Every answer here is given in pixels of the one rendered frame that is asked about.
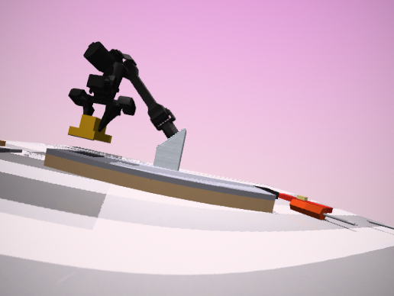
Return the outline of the grey and brown panel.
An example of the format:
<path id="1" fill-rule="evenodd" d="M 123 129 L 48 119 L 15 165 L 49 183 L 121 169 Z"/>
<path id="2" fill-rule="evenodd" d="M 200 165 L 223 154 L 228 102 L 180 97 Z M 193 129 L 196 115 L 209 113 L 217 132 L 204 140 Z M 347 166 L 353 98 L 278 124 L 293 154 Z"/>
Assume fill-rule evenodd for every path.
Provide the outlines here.
<path id="1" fill-rule="evenodd" d="M 177 172 L 84 150 L 47 148 L 44 166 L 139 191 L 273 213 L 276 195 L 251 184 Z"/>

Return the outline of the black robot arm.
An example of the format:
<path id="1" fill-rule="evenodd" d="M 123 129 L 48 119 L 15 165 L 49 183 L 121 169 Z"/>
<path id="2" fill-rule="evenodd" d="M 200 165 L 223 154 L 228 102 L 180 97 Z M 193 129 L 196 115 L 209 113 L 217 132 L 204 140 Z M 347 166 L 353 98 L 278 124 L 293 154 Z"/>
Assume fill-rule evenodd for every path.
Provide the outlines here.
<path id="1" fill-rule="evenodd" d="M 109 52 L 106 49 L 101 42 L 93 42 L 83 55 L 99 72 L 103 72 L 102 76 L 89 74 L 86 84 L 89 87 L 89 93 L 92 94 L 95 90 L 111 92 L 112 89 L 115 89 L 117 78 L 121 81 L 124 77 L 130 80 L 134 88 L 137 89 L 137 93 L 146 103 L 148 107 L 147 113 L 153 126 L 157 130 L 163 130 L 167 139 L 178 133 L 179 131 L 173 123 L 176 118 L 170 109 L 157 104 L 150 91 L 147 90 L 146 85 L 138 76 L 139 69 L 132 57 L 117 49 L 112 49 Z M 123 62 L 123 60 L 125 61 Z M 108 77 L 103 76 L 108 74 Z"/>

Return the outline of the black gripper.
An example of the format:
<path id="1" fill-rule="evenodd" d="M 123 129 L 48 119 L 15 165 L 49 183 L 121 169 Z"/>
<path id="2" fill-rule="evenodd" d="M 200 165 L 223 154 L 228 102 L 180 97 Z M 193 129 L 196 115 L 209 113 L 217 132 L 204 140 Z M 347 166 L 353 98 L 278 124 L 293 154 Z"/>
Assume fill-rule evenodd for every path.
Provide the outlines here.
<path id="1" fill-rule="evenodd" d="M 114 100 L 116 93 L 119 93 L 120 81 L 117 78 L 115 89 L 105 91 L 93 91 L 94 96 L 87 94 L 84 89 L 72 88 L 69 97 L 75 105 L 83 107 L 83 114 L 90 115 L 94 113 L 93 103 L 106 105 L 105 113 L 100 121 L 98 132 L 101 132 L 106 125 L 118 115 L 121 116 L 121 109 L 124 114 L 134 116 L 136 105 L 134 99 L 128 96 L 119 96 L 118 100 Z M 110 93 L 110 95 L 109 95 Z"/>

